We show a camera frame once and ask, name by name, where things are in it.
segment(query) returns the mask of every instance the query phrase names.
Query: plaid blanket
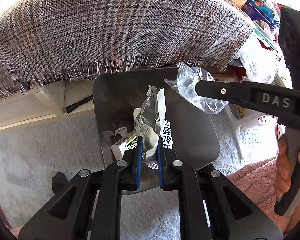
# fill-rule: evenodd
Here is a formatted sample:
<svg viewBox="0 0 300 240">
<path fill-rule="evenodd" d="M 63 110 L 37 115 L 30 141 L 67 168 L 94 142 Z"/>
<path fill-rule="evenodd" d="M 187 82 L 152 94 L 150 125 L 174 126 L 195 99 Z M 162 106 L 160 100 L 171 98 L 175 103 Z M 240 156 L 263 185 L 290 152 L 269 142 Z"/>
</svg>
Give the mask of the plaid blanket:
<svg viewBox="0 0 300 240">
<path fill-rule="evenodd" d="M 21 0 L 0 16 L 0 99 L 181 60 L 224 70 L 253 30 L 226 0 Z"/>
</svg>

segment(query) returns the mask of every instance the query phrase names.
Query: pink fluffy rug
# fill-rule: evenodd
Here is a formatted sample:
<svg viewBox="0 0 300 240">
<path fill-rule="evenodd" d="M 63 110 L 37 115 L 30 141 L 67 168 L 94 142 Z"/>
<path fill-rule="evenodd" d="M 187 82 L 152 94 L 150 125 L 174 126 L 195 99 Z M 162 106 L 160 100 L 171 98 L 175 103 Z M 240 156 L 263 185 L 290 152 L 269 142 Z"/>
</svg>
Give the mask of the pink fluffy rug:
<svg viewBox="0 0 300 240">
<path fill-rule="evenodd" d="M 284 233 L 290 218 L 280 217 L 274 212 L 276 195 L 274 180 L 277 157 L 244 166 L 228 179 L 250 198 Z"/>
</svg>

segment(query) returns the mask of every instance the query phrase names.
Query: human hand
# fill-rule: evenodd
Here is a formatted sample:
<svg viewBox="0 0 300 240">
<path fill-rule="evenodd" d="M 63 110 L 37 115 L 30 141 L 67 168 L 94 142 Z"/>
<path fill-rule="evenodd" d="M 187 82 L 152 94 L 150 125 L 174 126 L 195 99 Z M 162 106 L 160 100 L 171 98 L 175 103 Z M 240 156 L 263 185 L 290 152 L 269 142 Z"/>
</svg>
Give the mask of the human hand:
<svg viewBox="0 0 300 240">
<path fill-rule="evenodd" d="M 298 161 L 300 163 L 300 152 L 298 154 Z M 279 155 L 276 161 L 277 174 L 274 183 L 274 192 L 278 197 L 282 197 L 291 186 L 291 163 L 287 156 L 287 141 L 284 134 L 279 139 Z M 285 233 L 290 232 L 300 219 L 300 201 L 291 216 L 290 223 Z"/>
<path fill-rule="evenodd" d="M 279 139 L 279 155 L 276 162 L 277 174 L 274 183 L 274 192 L 278 197 L 282 197 L 290 189 L 291 185 L 291 164 L 287 156 L 287 141 L 284 134 Z"/>
</svg>

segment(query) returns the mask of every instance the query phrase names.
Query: black object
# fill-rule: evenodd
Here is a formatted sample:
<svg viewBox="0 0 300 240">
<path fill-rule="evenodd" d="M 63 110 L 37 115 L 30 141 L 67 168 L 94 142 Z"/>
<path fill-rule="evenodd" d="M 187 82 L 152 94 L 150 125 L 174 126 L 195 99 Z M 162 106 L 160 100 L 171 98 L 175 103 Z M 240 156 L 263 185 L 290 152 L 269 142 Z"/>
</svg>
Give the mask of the black object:
<svg viewBox="0 0 300 240">
<path fill-rule="evenodd" d="M 300 12 L 290 8 L 281 9 L 281 26 L 279 31 L 279 45 L 284 55 L 287 68 L 290 70 L 293 89 L 300 90 Z M 300 151 L 300 130 L 286 128 L 287 155 L 292 164 L 292 176 L 290 190 L 283 194 L 281 199 L 274 206 L 278 215 L 290 216 L 300 200 L 300 164 L 298 153 Z"/>
<path fill-rule="evenodd" d="M 300 12 L 282 8 L 279 45 L 290 70 L 293 90 L 271 85 L 242 83 L 208 83 L 196 86 L 199 95 L 218 98 L 242 107 L 279 117 L 286 126 L 287 155 L 293 167 L 290 190 L 278 199 L 274 210 L 280 216 L 291 216 L 300 200 Z"/>
<path fill-rule="evenodd" d="M 119 239 L 122 190 L 140 186 L 143 140 L 103 171 L 81 170 L 23 226 L 21 240 Z M 94 219 L 92 208 L 97 192 Z"/>
<path fill-rule="evenodd" d="M 66 106 L 66 112 L 69 114 L 71 113 L 74 109 L 77 109 L 79 106 L 84 105 L 86 103 L 88 103 L 89 101 L 91 101 L 93 99 L 93 96 L 88 96 L 82 100 L 80 100 L 77 103 L 74 103 L 72 105 Z"/>
<path fill-rule="evenodd" d="M 139 137 L 137 149 L 126 151 L 123 160 L 103 171 L 80 171 L 24 225 L 19 239 L 81 240 L 89 231 L 90 240 L 120 239 L 121 191 L 137 190 L 142 151 Z M 164 149 L 161 137 L 156 156 L 161 188 L 178 191 L 182 240 L 282 239 L 280 229 L 212 164 L 196 171 Z"/>
<path fill-rule="evenodd" d="M 54 194 L 62 190 L 67 184 L 67 177 L 62 172 L 57 172 L 51 179 L 51 187 Z"/>
</svg>

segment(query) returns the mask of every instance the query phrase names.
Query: white plastic stool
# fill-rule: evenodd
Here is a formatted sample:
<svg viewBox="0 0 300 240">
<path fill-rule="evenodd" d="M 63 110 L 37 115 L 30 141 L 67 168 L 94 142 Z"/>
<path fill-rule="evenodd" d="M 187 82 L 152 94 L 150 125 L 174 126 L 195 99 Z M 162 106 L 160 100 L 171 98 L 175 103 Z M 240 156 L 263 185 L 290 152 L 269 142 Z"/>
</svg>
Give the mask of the white plastic stool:
<svg viewBox="0 0 300 240">
<path fill-rule="evenodd" d="M 237 142 L 237 146 L 238 146 L 238 153 L 239 153 L 239 158 L 243 159 L 246 156 L 246 151 L 244 149 L 244 145 L 240 136 L 240 128 L 241 126 L 243 126 L 244 124 L 247 124 L 255 119 L 258 119 L 260 117 L 262 117 L 264 115 L 264 113 L 261 112 L 253 112 L 252 114 L 249 114 L 246 117 L 243 118 L 236 118 L 234 117 L 234 115 L 232 114 L 232 111 L 230 109 L 229 104 L 226 105 L 225 107 L 226 113 L 228 115 L 228 120 L 230 123 L 231 128 L 234 131 L 234 136 Z"/>
</svg>

